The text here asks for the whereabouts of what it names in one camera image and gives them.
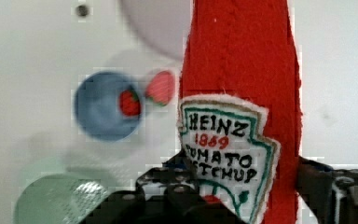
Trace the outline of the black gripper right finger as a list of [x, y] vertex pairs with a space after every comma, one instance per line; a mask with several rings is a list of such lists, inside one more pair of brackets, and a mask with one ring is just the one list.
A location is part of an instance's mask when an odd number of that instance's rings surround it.
[[358, 169], [300, 158], [296, 190], [318, 224], [358, 224]]

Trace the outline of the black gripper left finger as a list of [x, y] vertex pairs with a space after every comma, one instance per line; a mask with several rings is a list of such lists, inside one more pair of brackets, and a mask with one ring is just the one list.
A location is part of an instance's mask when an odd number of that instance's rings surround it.
[[111, 193], [79, 224], [247, 224], [225, 205], [200, 196], [184, 151], [138, 177], [134, 190]]

